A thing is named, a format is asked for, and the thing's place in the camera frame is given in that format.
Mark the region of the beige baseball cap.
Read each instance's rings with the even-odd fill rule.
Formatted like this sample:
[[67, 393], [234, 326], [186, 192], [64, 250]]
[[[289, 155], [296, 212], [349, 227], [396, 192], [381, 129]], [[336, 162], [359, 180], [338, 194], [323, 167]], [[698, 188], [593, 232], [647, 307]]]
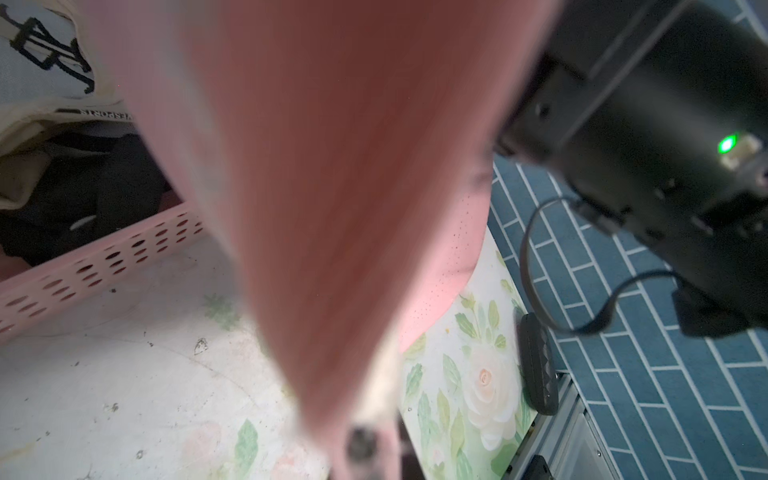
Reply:
[[127, 112], [98, 58], [78, 1], [1, 4], [1, 207], [18, 210], [51, 163], [43, 147], [69, 127], [129, 133]]

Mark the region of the floral table mat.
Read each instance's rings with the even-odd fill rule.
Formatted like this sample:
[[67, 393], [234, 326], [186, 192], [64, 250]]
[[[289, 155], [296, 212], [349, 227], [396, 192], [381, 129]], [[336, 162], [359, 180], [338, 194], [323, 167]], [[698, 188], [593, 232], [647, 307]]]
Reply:
[[[395, 374], [430, 479], [496, 479], [534, 420], [520, 297], [486, 238], [477, 268]], [[5, 479], [322, 479], [294, 398], [202, 240], [1, 348]]]

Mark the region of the pink baseball cap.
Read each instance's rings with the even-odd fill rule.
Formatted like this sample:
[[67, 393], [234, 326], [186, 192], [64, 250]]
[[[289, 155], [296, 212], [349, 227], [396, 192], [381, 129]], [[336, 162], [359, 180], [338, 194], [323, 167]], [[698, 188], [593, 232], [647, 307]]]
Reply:
[[558, 1], [83, 1], [168, 178], [230, 256], [335, 479], [396, 479], [374, 355], [486, 195], [492, 138]]

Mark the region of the black baseball cap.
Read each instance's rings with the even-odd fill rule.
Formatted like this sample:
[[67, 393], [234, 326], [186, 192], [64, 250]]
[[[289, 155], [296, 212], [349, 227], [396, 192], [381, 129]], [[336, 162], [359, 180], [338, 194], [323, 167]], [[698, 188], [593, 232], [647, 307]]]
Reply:
[[37, 266], [160, 211], [171, 189], [141, 138], [62, 134], [60, 154], [18, 210], [1, 213], [1, 247]]

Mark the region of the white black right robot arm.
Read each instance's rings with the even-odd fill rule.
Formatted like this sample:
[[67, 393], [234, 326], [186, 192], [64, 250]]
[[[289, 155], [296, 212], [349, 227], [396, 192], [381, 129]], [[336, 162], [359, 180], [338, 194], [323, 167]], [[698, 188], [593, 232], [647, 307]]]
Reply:
[[684, 334], [767, 324], [767, 44], [699, 1], [569, 1], [497, 136], [677, 280]]

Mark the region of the black round object on mat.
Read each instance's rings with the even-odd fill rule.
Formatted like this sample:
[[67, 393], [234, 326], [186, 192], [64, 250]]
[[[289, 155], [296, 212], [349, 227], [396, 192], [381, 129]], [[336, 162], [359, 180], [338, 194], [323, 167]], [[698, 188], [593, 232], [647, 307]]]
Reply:
[[517, 342], [526, 399], [539, 414], [554, 416], [559, 410], [558, 379], [548, 331], [535, 314], [519, 320]]

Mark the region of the pink perforated plastic basket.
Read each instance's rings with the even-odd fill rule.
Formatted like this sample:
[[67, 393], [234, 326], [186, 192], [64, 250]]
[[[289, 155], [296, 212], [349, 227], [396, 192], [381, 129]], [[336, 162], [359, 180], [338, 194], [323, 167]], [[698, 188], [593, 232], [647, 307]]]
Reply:
[[1, 342], [206, 234], [203, 220], [184, 202], [2, 281]]

